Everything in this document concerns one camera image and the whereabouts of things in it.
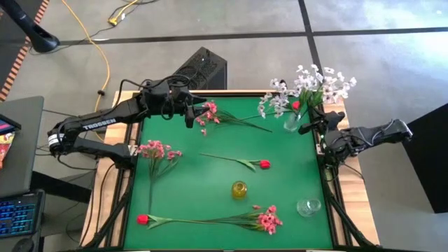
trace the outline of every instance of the backlit keyboard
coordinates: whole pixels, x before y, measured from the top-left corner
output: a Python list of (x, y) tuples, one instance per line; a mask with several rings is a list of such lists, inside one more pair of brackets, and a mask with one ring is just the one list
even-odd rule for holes
[(35, 194), (0, 199), (0, 238), (34, 233), (38, 212)]

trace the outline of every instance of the wooden table frame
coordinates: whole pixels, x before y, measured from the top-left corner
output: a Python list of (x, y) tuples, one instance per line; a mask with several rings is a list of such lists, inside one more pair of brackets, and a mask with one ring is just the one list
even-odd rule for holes
[[(260, 96), (269, 90), (192, 90), (196, 95), (213, 95), (213, 96)], [(120, 101), (132, 98), (137, 91), (123, 91)], [(345, 111), (343, 102), (338, 104), (326, 104), (325, 111)], [(349, 127), (347, 117), (339, 124), (340, 129)], [(138, 144), (139, 140), (139, 123), (133, 125), (126, 125), (124, 123), (117, 123), (107, 127), (106, 136), (104, 138), (105, 144), (128, 143), (129, 145)], [(350, 157), (346, 163), (361, 172), (357, 157)], [(107, 177), (104, 179), (101, 197), (101, 211), (99, 210), (99, 194), (101, 191), (101, 184), (106, 174), (107, 169), (113, 164), (112, 160), (102, 158), (97, 166), (97, 173), (95, 176), (95, 187), (92, 192), (94, 196), (94, 204), (92, 209), (92, 197), (87, 209), (87, 215), (83, 228), (83, 236), (85, 240), (81, 245), (86, 245), (92, 240), (94, 233), (99, 229), (106, 219), (111, 214), (111, 210), (116, 205), (119, 198), (123, 196), (126, 186), (129, 183), (130, 171), (118, 171), (112, 169)], [(336, 194), (337, 199), (343, 202), (346, 212), (352, 221), (356, 224), (358, 229), (365, 235), (365, 237), (374, 244), (378, 244), (378, 236), (375, 224), (370, 210), (368, 196), (365, 190), (364, 181), (355, 172), (343, 167), (339, 168), (339, 176), (334, 180), (335, 183), (330, 183), (330, 188)], [(103, 240), (101, 246), (122, 246), (124, 243), (124, 232), (121, 232), (123, 227), (127, 225), (127, 218), (123, 218), (127, 214), (129, 205), (126, 206), (115, 220), (113, 229), (108, 236)], [(339, 216), (332, 207), (328, 207), (330, 229), (332, 230), (332, 241), (334, 245), (350, 245), (351, 242), (356, 244), (352, 237), (348, 236), (344, 225)]]

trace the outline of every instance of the green table surface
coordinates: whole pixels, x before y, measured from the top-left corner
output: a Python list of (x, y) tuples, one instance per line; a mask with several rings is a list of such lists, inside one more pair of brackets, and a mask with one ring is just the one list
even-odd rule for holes
[[(238, 118), (257, 114), (258, 97), (211, 98), (218, 109)], [(195, 122), (185, 127), (184, 118), (175, 116), (145, 120), (141, 142), (161, 140), (184, 156), (174, 171), (154, 185), (154, 216), (190, 220), (211, 219), (243, 214), (252, 205), (277, 206), (283, 226), (276, 234), (247, 230), (228, 224), (168, 223), (148, 230), (136, 222), (139, 214), (148, 214), (148, 160), (140, 157), (136, 168), (125, 249), (330, 249), (328, 217), (316, 161), (312, 134), (287, 132), (283, 123), (288, 115), (276, 119), (269, 115), (250, 119), (273, 133), (238, 125), (207, 125), (207, 136)], [(309, 122), (306, 115), (300, 123)], [(270, 169), (257, 167), (254, 173), (242, 164), (205, 157), (210, 153), (229, 158), (269, 160)], [(247, 197), (235, 200), (231, 186), (235, 181), (248, 185)], [(309, 218), (296, 210), (298, 200), (319, 199), (322, 209)]]

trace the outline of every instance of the gray floor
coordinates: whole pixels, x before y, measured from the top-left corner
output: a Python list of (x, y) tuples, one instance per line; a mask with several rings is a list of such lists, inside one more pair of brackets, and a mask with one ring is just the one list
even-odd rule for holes
[[(108, 27), (107, 17), (123, 4), (119, 0), (68, 2), (90, 33)], [(305, 2), (314, 31), (448, 26), (448, 3), (442, 0)], [(84, 38), (59, 0), (50, 2), (42, 25), (63, 41)], [(140, 6), (117, 28), (96, 38), (304, 30), (296, 0), (161, 0)], [(322, 65), (358, 79), (358, 86), (346, 100), (346, 109), (351, 125), (368, 127), (391, 118), (410, 122), (448, 102), (447, 44), (446, 32), (316, 37)], [(111, 105), (121, 79), (141, 81), (172, 74), (200, 46), (228, 61), (229, 89), (268, 88), (271, 78), (291, 81), (297, 65), (312, 63), (305, 37), (102, 45), (111, 65), (111, 82), (101, 107)], [(43, 95), (46, 109), (89, 113), (105, 73), (103, 59), (91, 45), (72, 46), (49, 55), (28, 55), (8, 99)], [(46, 131), (60, 120), (63, 116), (44, 114), (40, 143), (46, 142)], [(81, 167), (95, 166), (83, 155), (70, 155), (66, 161)], [(432, 213), (403, 147), (383, 145), (365, 151), (360, 163), (381, 244), (387, 248), (446, 251), (448, 215)], [(58, 178), (78, 173), (51, 157), (38, 157), (34, 169)], [(88, 186), (89, 180), (80, 183)], [(65, 214), (65, 220), (56, 223), (67, 223), (85, 208), (77, 206)], [(70, 229), (82, 222), (81, 216)], [(45, 251), (76, 245), (65, 235), (62, 240), (60, 237), (49, 237)]]

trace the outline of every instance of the yellow cable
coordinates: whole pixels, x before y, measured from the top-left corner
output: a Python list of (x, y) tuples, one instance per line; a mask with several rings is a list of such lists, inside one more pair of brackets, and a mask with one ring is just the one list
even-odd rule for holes
[[(106, 58), (106, 55), (104, 54), (103, 50), (95, 43), (93, 42), (92, 38), (90, 38), (89, 33), (87, 32), (87, 29), (84, 27), (84, 24), (81, 22), (81, 20), (79, 20), (79, 17), (73, 12), (73, 10), (70, 8), (70, 6), (67, 4), (67, 2), (65, 0), (61, 0), (62, 3), (64, 3), (64, 5), (69, 9), (70, 13), (76, 18), (76, 21), (78, 21), (79, 25), (83, 28), (85, 35), (87, 36), (87, 38), (89, 39), (89, 42), (94, 45), (98, 51), (101, 53), (101, 56), (103, 56), (103, 59), (106, 63), (106, 67), (107, 67), (107, 77), (106, 77), (106, 81), (104, 81), (104, 85), (101, 88), (101, 91), (104, 91), (107, 87), (107, 85), (109, 84), (109, 79), (111, 78), (111, 68), (109, 66), (109, 61)], [(95, 104), (95, 110), (94, 112), (97, 112), (98, 110), (98, 105), (99, 105), (99, 100), (101, 99), (101, 95), (98, 95), (98, 99), (97, 99), (97, 103)], [(104, 141), (104, 139), (102, 139), (98, 133), (95, 132), (95, 134), (97, 135), (97, 137), (101, 140)]]
[(123, 13), (123, 11), (125, 11), (127, 9), (127, 7), (131, 6), (132, 4), (135, 4), (138, 0), (133, 0), (132, 2), (130, 2), (128, 5), (126, 5), (125, 7), (123, 7), (120, 12), (115, 16), (112, 17), (111, 19), (108, 20), (108, 22), (112, 25), (117, 25), (117, 19), (120, 17), (120, 15)]

